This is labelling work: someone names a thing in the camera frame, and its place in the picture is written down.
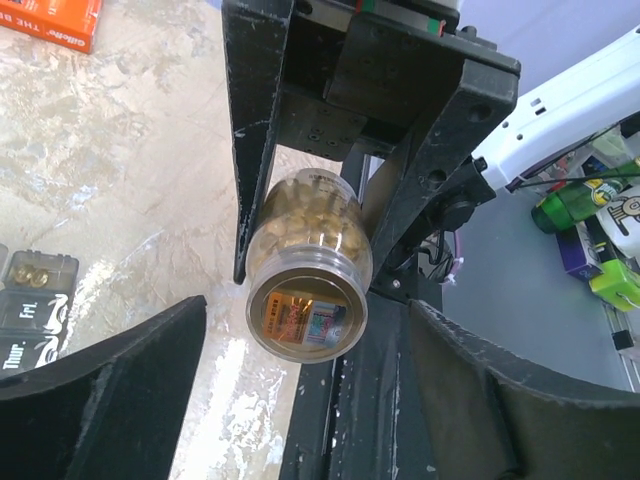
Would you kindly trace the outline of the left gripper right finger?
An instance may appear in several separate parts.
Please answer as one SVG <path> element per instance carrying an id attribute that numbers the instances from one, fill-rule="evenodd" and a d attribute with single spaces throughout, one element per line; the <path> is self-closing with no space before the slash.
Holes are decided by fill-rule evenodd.
<path id="1" fill-rule="evenodd" d="M 638 394 L 521 358 L 423 301 L 409 316 L 439 478 L 638 478 Z"/>

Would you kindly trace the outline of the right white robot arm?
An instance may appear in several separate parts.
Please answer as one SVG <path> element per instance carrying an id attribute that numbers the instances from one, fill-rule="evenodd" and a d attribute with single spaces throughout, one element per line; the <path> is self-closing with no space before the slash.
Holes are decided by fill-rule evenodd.
<path id="1" fill-rule="evenodd" d="M 221 5 L 238 221 L 233 278 L 277 146 L 395 169 L 373 196 L 374 268 L 400 269 L 423 239 L 454 231 L 541 161 L 639 111 L 632 30 L 520 94 L 520 63 L 457 1 L 225 1 Z"/>

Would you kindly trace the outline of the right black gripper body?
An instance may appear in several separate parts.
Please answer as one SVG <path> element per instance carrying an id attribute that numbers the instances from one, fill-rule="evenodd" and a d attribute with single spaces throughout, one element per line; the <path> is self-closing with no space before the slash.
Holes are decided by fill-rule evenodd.
<path id="1" fill-rule="evenodd" d="M 343 162 L 385 158 L 439 114 L 464 61 L 459 1 L 297 1 L 278 144 Z"/>

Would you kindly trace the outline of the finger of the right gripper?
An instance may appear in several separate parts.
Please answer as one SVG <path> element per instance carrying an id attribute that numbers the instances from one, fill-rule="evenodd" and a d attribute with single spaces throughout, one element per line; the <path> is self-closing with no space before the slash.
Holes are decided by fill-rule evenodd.
<path id="1" fill-rule="evenodd" d="M 238 202 L 233 280 L 246 278 L 250 241 L 271 178 L 292 1 L 221 6 L 232 156 Z"/>
<path id="2" fill-rule="evenodd" d="M 462 62 L 452 91 L 424 113 L 367 186 L 367 234 L 378 274 L 421 211 L 470 153 L 514 109 L 520 62 Z"/>

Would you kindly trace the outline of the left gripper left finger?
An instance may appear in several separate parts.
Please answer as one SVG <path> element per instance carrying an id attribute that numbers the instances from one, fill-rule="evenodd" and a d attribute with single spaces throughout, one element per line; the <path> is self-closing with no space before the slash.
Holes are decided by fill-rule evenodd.
<path id="1" fill-rule="evenodd" d="M 206 300 L 192 296 L 2 380 L 2 478 L 168 478 L 206 325 Z"/>

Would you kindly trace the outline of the gold bottle cap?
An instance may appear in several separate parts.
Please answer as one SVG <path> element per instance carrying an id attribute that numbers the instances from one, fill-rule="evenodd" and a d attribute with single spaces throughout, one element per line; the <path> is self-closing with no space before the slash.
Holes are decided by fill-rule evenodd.
<path id="1" fill-rule="evenodd" d="M 315 364 L 357 344 L 368 306 L 361 279 L 350 266 L 276 260 L 254 276 L 246 320 L 254 339 L 269 353 Z"/>

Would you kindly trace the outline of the grey weekly pill organizer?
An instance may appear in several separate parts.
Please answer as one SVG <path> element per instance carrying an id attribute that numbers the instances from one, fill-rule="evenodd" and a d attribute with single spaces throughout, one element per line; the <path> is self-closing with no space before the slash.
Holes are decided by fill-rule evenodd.
<path id="1" fill-rule="evenodd" d="M 46 269 L 42 288 L 17 284 L 14 270 L 23 265 Z M 1 377 L 30 371 L 57 360 L 73 304 L 79 260 L 37 250 L 13 253 L 1 279 Z"/>

